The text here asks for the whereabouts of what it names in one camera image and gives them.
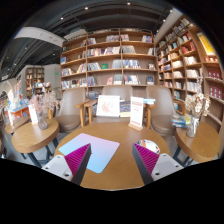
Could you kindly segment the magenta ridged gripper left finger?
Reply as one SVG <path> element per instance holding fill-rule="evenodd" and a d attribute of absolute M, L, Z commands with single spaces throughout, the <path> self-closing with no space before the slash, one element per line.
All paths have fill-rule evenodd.
<path fill-rule="evenodd" d="M 66 156 L 57 155 L 45 166 L 43 170 L 58 177 L 80 185 L 91 156 L 91 145 L 84 145 Z"/>

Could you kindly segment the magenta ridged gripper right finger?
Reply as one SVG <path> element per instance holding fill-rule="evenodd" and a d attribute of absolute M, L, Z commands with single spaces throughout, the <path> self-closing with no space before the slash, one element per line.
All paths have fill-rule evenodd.
<path fill-rule="evenodd" d="M 168 154 L 156 154 L 136 143 L 133 144 L 132 154 L 145 185 L 182 169 Z"/>

